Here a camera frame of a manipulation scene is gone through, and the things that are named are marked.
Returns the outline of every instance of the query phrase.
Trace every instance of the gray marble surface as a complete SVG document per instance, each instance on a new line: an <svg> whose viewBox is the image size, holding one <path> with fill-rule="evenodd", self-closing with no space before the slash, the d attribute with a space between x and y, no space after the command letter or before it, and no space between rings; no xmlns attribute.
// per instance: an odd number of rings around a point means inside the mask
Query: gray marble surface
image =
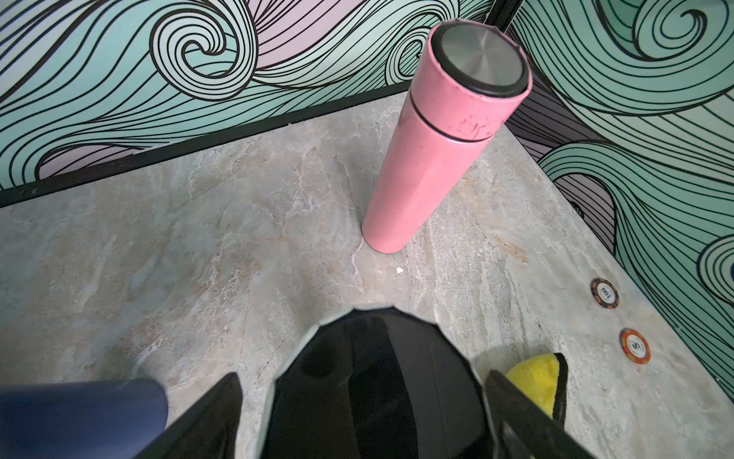
<svg viewBox="0 0 734 459"><path fill-rule="evenodd" d="M236 371L252 458L301 335L392 303L482 377L563 352L567 430L600 458L730 456L732 403L505 128L405 250L362 240L403 97L0 209L0 383L154 377L173 420ZM595 277L618 309L594 302Z"/></svg>

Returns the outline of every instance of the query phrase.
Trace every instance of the thermos lid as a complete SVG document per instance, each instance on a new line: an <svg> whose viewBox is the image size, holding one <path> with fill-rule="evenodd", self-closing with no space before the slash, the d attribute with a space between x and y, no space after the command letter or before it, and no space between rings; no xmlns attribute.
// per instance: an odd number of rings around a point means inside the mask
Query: thermos lid
<svg viewBox="0 0 734 459"><path fill-rule="evenodd" d="M475 93L507 98L528 87L525 60L496 27L449 21L436 29L431 47L441 68Z"/></svg>

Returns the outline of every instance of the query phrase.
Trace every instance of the black wall trim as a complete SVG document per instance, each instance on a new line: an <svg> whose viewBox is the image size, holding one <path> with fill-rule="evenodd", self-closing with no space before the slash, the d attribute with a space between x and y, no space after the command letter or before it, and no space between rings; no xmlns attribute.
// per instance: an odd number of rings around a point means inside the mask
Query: black wall trim
<svg viewBox="0 0 734 459"><path fill-rule="evenodd" d="M141 167L154 165L158 162L167 161L196 151L216 147L223 143L233 142L234 140L240 140L255 134L271 131L272 129L281 128L290 123L298 123L317 116L328 115L329 113L348 109L355 105L372 102L383 97L388 97L389 95L403 93L408 90L408 87L410 87L410 82L392 84L391 86L381 87L368 91L367 93L351 95L337 101L310 106L305 109L285 113L284 115L268 118L266 120L255 121L254 123L249 123L244 126L223 129L221 131L194 137L182 142L164 145L142 153L126 156L125 158L105 162L100 165L84 167L79 170L44 178L43 180L34 181L29 184L18 185L17 187L0 191L0 207L20 203L32 198L38 198L39 196L76 187L78 185L88 184L92 181L100 180L101 178L116 176L117 174L140 169Z"/></svg>
<svg viewBox="0 0 734 459"><path fill-rule="evenodd" d="M484 23L488 26L496 26L500 32L504 33L509 27L515 15L525 0L496 0L490 14Z"/></svg>

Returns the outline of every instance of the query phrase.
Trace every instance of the navy blue object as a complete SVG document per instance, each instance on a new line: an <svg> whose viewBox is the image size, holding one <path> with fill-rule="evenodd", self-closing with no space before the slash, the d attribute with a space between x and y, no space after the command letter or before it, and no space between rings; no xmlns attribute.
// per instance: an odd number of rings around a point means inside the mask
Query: navy blue object
<svg viewBox="0 0 734 459"><path fill-rule="evenodd" d="M131 459L167 417L153 380L0 388L0 458Z"/></svg>

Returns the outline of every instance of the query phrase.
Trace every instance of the wavy patterned wallpaper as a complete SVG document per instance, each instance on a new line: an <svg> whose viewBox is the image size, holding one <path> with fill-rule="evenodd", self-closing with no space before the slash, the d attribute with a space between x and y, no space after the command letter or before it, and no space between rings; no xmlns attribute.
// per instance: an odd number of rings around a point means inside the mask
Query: wavy patterned wallpaper
<svg viewBox="0 0 734 459"><path fill-rule="evenodd" d="M526 0L535 86L507 122L729 397L733 7Z"/></svg>
<svg viewBox="0 0 734 459"><path fill-rule="evenodd" d="M407 82L435 24L491 4L4 2L0 190Z"/></svg>

